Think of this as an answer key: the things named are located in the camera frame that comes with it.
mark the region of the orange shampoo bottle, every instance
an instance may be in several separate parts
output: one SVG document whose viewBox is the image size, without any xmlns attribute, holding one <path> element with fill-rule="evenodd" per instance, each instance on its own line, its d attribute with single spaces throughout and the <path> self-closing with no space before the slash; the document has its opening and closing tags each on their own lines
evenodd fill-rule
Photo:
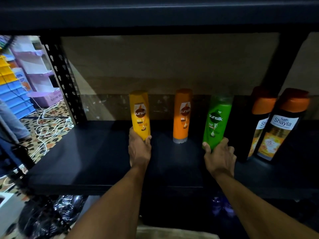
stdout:
<svg viewBox="0 0 319 239">
<path fill-rule="evenodd" d="M 173 127 L 173 142 L 175 143 L 187 141 L 192 95 L 191 89 L 176 91 Z"/>
<path fill-rule="evenodd" d="M 133 129 L 145 140 L 151 134 L 147 92 L 143 90 L 133 91 L 129 97 Z"/>
</svg>

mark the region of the black metal shelf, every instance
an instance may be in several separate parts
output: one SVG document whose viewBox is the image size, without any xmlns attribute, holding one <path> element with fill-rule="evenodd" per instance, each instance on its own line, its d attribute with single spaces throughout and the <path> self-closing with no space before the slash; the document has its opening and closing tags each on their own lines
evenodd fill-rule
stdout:
<svg viewBox="0 0 319 239">
<path fill-rule="evenodd" d="M 2 0 L 0 12 L 0 32 L 19 35 L 319 30 L 319 0 Z"/>
<path fill-rule="evenodd" d="M 202 127 L 190 127 L 184 144 L 172 141 L 172 121 L 151 121 L 152 159 L 144 182 L 146 196 L 200 197 L 218 190 L 204 165 Z M 88 121 L 75 126 L 26 175 L 38 194 L 103 194 L 129 170 L 130 121 Z M 295 131 L 293 143 L 313 139 Z M 254 158 L 237 162 L 235 178 L 263 198 L 301 199 L 319 192 L 319 184 L 305 158 L 289 142 L 277 163 Z"/>
</svg>

